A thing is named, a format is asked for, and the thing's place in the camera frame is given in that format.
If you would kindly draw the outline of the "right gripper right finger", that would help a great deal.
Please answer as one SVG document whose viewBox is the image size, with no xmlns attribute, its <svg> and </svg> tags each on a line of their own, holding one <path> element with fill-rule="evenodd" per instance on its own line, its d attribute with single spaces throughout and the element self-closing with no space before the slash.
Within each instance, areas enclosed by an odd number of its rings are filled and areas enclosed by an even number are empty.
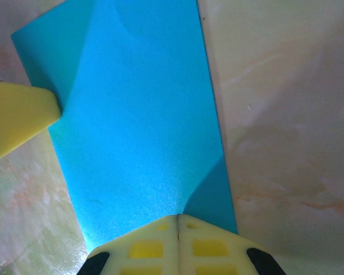
<svg viewBox="0 0 344 275">
<path fill-rule="evenodd" d="M 204 222 L 178 215 L 180 274 L 278 274 L 279 264 L 258 243 Z"/>
</svg>

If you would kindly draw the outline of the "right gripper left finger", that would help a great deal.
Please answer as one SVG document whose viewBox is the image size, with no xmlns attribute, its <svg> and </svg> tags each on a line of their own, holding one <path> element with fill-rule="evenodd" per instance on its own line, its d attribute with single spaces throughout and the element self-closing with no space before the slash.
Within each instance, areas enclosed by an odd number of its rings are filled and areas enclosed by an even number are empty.
<svg viewBox="0 0 344 275">
<path fill-rule="evenodd" d="M 98 246 L 83 274 L 178 274 L 177 216 L 168 215 Z"/>
</svg>

